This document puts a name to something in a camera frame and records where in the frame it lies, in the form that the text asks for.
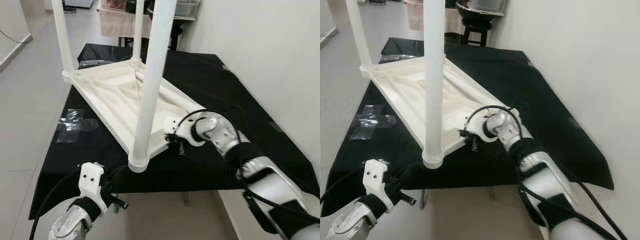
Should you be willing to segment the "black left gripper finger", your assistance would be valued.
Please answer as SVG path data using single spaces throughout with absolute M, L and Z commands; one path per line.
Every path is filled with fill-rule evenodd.
M 128 166 L 119 166 L 114 169 L 109 178 L 112 188 L 135 188 L 137 187 L 137 173 Z
M 398 184 L 401 188 L 421 188 L 422 183 L 419 176 L 426 170 L 422 162 L 412 162 L 397 175 Z

